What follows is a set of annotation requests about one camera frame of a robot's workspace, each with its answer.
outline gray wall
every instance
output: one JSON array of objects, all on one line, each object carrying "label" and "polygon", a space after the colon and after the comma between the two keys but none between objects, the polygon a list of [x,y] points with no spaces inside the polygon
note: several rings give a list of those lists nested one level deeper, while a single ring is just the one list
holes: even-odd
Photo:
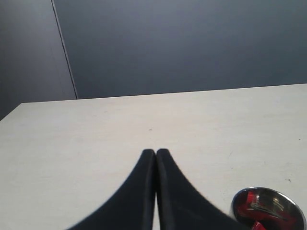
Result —
[{"label": "gray wall", "polygon": [[54,0],[79,97],[307,82],[306,0]]},{"label": "gray wall", "polygon": [[76,99],[50,0],[0,0],[0,119],[22,102]]}]

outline white table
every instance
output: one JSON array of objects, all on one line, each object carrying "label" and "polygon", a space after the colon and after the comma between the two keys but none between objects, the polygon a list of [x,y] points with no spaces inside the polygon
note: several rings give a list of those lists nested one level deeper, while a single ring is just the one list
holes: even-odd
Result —
[{"label": "white table", "polygon": [[301,84],[21,104],[0,122],[0,229],[70,227],[119,188],[145,148],[170,149],[226,213],[253,185],[307,213]]}]

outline gray background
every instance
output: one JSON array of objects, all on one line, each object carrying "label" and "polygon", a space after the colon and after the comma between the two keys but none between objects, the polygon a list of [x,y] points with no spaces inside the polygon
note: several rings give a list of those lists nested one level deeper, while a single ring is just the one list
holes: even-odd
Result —
[{"label": "gray background", "polygon": [[50,0],[0,0],[0,120],[22,102],[76,99]]},{"label": "gray background", "polygon": [[80,98],[307,82],[306,0],[54,0]]}]

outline black object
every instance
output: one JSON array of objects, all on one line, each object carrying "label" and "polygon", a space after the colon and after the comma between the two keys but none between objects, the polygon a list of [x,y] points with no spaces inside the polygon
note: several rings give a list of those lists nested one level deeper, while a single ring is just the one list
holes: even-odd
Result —
[{"label": "black object", "polygon": [[167,149],[144,150],[118,191],[70,230],[151,230],[156,191],[161,230],[248,230],[198,193]]}]

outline round metal object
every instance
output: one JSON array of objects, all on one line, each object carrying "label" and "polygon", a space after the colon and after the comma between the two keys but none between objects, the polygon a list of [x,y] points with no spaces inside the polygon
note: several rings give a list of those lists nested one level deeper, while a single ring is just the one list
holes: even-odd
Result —
[{"label": "round metal object", "polygon": [[249,227],[258,221],[266,230],[306,230],[306,219],[298,205],[269,188],[250,187],[239,191],[231,208],[237,221]]}]

